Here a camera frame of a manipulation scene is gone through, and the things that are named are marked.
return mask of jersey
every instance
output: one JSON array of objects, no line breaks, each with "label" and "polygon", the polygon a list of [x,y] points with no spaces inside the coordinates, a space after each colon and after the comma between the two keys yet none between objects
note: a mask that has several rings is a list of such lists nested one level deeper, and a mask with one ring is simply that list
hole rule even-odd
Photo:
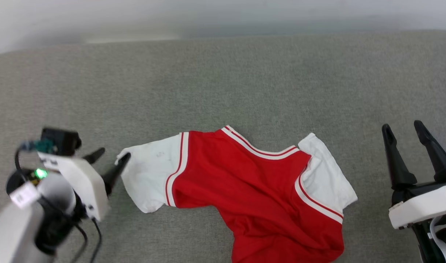
[{"label": "jersey", "polygon": [[234,233],[232,261],[330,262],[343,252],[343,208],[357,200],[313,133],[274,153],[230,126],[124,149],[122,178],[141,211],[215,206]]}]

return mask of white sleeve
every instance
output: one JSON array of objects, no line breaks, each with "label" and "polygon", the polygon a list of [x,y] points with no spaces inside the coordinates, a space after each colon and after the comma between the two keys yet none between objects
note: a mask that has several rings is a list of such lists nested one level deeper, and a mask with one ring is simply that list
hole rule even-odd
[{"label": "white sleeve", "polygon": [[181,134],[125,148],[118,159],[126,153],[131,153],[121,174],[126,191],[141,211],[155,212],[167,203],[166,180],[180,163]]},{"label": "white sleeve", "polygon": [[356,193],[325,144],[310,133],[298,143],[299,149],[311,155],[301,175],[302,187],[317,203],[338,212],[358,200]]}]

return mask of red fabric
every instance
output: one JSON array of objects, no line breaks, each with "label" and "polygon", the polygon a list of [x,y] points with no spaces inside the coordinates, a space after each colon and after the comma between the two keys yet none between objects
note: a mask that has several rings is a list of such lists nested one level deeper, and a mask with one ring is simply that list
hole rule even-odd
[{"label": "red fabric", "polygon": [[173,183],[174,201],[179,208],[218,208],[234,233],[235,263],[331,262],[343,252],[342,226],[295,190],[309,159],[298,151],[267,160],[222,130],[191,131],[187,166]]}]

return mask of green light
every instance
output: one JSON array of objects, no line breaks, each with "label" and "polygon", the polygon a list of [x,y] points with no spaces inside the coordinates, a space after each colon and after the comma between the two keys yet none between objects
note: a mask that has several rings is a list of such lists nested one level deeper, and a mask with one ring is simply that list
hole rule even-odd
[{"label": "green light", "polygon": [[38,168],[35,170],[35,176],[41,180],[41,179],[45,178],[46,176],[48,176],[48,172],[43,169]]}]

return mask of white background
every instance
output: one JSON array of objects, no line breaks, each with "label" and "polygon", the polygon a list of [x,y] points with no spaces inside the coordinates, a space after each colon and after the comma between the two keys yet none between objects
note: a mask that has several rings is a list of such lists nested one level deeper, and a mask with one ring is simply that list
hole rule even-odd
[{"label": "white background", "polygon": [[63,43],[446,30],[446,0],[0,0],[0,53]]}]

